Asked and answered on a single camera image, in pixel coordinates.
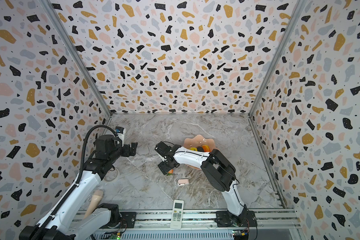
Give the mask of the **red orange fake mango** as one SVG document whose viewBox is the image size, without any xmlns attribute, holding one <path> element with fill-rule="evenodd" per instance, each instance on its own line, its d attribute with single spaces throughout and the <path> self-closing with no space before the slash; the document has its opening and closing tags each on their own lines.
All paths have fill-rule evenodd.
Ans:
<svg viewBox="0 0 360 240">
<path fill-rule="evenodd" d="M 202 145 L 203 152 L 211 152 L 210 147 L 208 145 Z"/>
</svg>

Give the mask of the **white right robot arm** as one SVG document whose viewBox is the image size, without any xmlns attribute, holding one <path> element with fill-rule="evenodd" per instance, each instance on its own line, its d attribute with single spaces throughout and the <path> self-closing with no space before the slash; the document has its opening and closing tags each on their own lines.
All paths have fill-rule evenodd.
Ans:
<svg viewBox="0 0 360 240">
<path fill-rule="evenodd" d="M 219 150 L 198 152 L 180 145 L 169 146 L 166 142 L 159 142 L 155 151 L 162 159 L 158 167 L 164 175 L 181 164 L 195 167 L 202 170 L 212 187 L 222 193 L 227 210 L 216 212 L 215 222 L 218 227 L 258 226 L 255 213 L 247 208 L 240 197 L 240 183 L 235 167 Z"/>
</svg>

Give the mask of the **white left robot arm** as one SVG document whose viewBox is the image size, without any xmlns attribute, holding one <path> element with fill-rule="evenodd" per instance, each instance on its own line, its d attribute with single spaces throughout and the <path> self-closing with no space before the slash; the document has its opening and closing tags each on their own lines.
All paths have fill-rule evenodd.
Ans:
<svg viewBox="0 0 360 240">
<path fill-rule="evenodd" d="M 100 227 L 119 227 L 122 215 L 117 204 L 101 204 L 77 223 L 73 220 L 92 191 L 120 157 L 136 155 L 138 143 L 124 144 L 122 134 L 103 135 L 95 141 L 95 151 L 81 163 L 74 183 L 57 204 L 34 226 L 26 226 L 21 240 L 85 240 Z"/>
</svg>

